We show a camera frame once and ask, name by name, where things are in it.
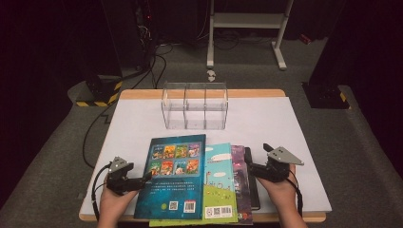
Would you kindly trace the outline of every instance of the gray carpet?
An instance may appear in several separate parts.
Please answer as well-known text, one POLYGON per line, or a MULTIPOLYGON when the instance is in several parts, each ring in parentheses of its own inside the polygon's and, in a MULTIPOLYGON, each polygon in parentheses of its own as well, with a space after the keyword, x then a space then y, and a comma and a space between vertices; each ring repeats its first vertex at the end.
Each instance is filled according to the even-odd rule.
MULTIPOLYGON (((380 148, 360 112, 350 88, 340 89, 351 109, 312 109, 301 82, 307 82, 326 41, 306 46, 300 41, 283 41, 281 50, 288 69, 278 70, 268 42, 231 44, 217 42, 215 82, 228 88, 281 88, 290 97, 333 212, 310 227, 401 227, 403 225, 403 181, 380 148)), ((166 60, 159 87, 168 82, 208 82, 206 48, 165 46, 157 50, 166 60)), ((155 77, 163 69, 157 58, 155 77)), ((124 80, 131 88, 142 76, 124 80)), ((151 74, 137 88, 152 88, 151 74)), ((75 101, 84 83, 67 94, 75 101)), ((93 170, 82 157, 83 140, 103 107, 78 107, 53 132, 34 159, 7 203, 0 211, 0 227, 95 227, 78 217, 93 170)), ((113 116, 114 106, 106 114, 113 116)), ((108 124, 99 119, 86 139, 86 157, 95 164, 108 124)))

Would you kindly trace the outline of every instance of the clear plastic box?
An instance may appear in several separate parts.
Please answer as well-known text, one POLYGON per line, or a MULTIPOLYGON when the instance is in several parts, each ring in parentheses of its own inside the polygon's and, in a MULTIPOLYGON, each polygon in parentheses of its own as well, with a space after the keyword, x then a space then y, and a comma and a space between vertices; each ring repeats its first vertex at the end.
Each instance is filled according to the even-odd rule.
POLYGON ((161 101, 167 129, 225 128, 228 95, 223 83, 165 83, 161 101))

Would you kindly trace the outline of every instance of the book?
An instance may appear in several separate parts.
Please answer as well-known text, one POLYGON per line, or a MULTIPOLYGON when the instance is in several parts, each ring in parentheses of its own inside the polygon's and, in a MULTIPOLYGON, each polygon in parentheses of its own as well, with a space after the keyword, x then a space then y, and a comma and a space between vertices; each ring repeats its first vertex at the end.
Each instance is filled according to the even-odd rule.
POLYGON ((205 135, 151 139, 135 219, 202 219, 205 135))
POLYGON ((245 147, 242 145, 231 145, 231 151, 237 198, 238 224, 253 225, 248 167, 244 160, 245 147))
POLYGON ((149 222, 150 227, 238 222, 231 144, 207 145, 204 164, 202 219, 154 219, 149 222))
MULTIPOLYGON (((245 147, 245 158, 247 158, 250 162, 253 162, 251 149, 249 147, 245 147)), ((249 191, 251 195, 252 211, 256 211, 260 209, 258 186, 256 183, 256 178, 251 174, 249 174, 249 172, 248 172, 248 181, 249 181, 249 191)))

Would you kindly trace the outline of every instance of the blue book cover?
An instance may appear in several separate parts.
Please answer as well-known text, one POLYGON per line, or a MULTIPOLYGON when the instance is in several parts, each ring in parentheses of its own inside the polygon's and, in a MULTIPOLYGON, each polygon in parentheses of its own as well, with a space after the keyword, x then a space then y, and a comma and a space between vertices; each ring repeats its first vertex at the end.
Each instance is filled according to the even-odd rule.
POLYGON ((151 140, 135 219, 201 219, 205 135, 151 140))
POLYGON ((204 159, 202 219, 152 219, 149 227, 238 224, 234 167, 230 143, 207 145, 204 159))

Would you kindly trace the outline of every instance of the metal stand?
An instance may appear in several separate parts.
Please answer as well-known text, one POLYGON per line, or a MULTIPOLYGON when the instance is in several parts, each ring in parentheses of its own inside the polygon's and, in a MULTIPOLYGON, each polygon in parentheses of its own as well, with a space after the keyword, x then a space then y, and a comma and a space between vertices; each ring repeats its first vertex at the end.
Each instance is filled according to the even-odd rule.
POLYGON ((214 12, 214 0, 211 0, 210 8, 210 33, 207 50, 207 67, 214 66, 214 28, 254 28, 254 29, 278 29, 278 37, 272 42, 278 67, 287 69, 279 46, 287 26, 291 7, 294 0, 288 0, 284 13, 222 13, 214 12))

